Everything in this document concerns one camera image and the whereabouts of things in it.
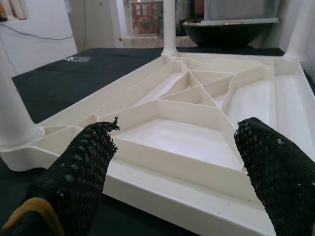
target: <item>black container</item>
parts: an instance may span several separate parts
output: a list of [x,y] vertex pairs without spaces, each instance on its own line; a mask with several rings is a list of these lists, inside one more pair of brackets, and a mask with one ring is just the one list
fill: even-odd
[[227,22],[202,22],[202,19],[183,23],[186,34],[200,47],[238,48],[256,39],[277,18]]

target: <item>white plastic structure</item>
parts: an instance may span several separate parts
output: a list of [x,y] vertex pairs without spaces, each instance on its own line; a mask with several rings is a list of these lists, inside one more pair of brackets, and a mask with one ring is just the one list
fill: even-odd
[[307,43],[310,38],[310,26],[315,19],[315,0],[303,0],[300,13],[295,23],[295,28],[284,55],[289,60],[306,60]]
[[[17,138],[40,128],[0,65],[0,135],[8,143],[6,126]],[[48,168],[86,125],[118,116],[106,195],[202,236],[273,236],[233,134],[238,121],[257,117],[315,160],[314,107],[299,61],[162,55],[43,121],[44,136],[29,135],[15,149],[0,149],[0,156],[14,171]]]
[[162,55],[177,56],[176,49],[176,24],[175,24],[175,1],[163,1],[163,25],[164,25],[164,50]]
[[0,46],[0,150],[12,151],[36,141],[44,129],[35,125],[26,110],[7,70]]

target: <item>yellow strap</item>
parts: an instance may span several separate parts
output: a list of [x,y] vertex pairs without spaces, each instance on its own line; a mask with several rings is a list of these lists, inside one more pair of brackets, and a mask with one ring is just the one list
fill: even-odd
[[63,226],[50,203],[43,198],[31,198],[18,207],[2,227],[2,231],[14,225],[26,212],[36,211],[49,226],[54,236],[64,236]]

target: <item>plastic storage box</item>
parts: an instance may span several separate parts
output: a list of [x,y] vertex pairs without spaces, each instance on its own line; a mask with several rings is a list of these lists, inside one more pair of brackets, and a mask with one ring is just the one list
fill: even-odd
[[205,0],[205,21],[275,18],[280,0]]

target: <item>white column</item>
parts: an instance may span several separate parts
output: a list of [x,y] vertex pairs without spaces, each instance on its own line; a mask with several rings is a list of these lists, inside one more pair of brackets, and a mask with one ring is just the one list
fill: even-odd
[[0,45],[0,151],[32,143],[44,134],[44,129],[31,120],[9,76],[7,64]]
[[289,47],[283,56],[288,60],[305,60],[307,43],[315,18],[315,0],[303,0]]
[[162,55],[177,56],[176,26],[175,26],[175,0],[163,1],[164,21],[164,50]]

